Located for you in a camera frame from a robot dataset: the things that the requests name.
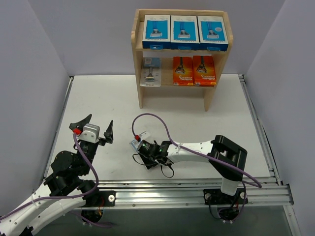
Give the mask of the clear blister razor pack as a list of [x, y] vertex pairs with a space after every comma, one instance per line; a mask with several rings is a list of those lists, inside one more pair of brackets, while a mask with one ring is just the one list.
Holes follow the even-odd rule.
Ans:
[[161, 86], [161, 59], [143, 58], [140, 76], [141, 87]]
[[132, 140], [132, 141], [130, 142], [131, 147], [132, 147], [135, 151], [137, 151], [139, 144], [140, 144], [140, 142], [137, 141], [136, 139], [134, 139], [134, 140]]

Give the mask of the orange Gillette Fusion box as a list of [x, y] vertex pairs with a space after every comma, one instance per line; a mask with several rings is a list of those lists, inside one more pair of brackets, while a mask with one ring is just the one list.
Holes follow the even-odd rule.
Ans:
[[193, 86], [193, 63], [191, 57], [173, 58], [173, 85]]
[[193, 79], [195, 86], [214, 87], [217, 85], [212, 56], [193, 56]]

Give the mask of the blue Harry's razor box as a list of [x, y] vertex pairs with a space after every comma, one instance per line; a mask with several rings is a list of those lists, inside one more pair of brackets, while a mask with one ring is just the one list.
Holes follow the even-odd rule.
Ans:
[[200, 45], [196, 16], [171, 15], [171, 44], [173, 50], [198, 50]]
[[170, 15], [145, 15], [142, 37], [144, 49], [170, 49], [170, 20]]
[[221, 51], [228, 49], [228, 38], [222, 16], [197, 16], [200, 50]]

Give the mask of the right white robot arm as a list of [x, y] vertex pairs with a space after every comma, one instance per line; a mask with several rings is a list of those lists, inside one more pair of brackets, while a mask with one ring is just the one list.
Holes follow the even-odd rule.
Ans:
[[219, 198], [229, 203], [236, 198], [237, 187], [243, 180], [240, 171], [245, 169], [248, 152], [223, 135], [201, 143], [173, 144], [163, 141], [160, 145], [146, 140], [136, 147], [147, 168], [167, 166], [178, 162], [209, 162], [222, 176]]

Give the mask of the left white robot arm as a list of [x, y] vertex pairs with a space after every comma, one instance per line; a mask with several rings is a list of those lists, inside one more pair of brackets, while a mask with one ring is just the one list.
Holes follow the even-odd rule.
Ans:
[[88, 115], [69, 125], [75, 152], [60, 151], [51, 163], [52, 173], [22, 204], [0, 218], [2, 236], [32, 236], [77, 207], [105, 204], [92, 162], [99, 146], [113, 143], [113, 122], [100, 137], [100, 127], [91, 124], [91, 118]]

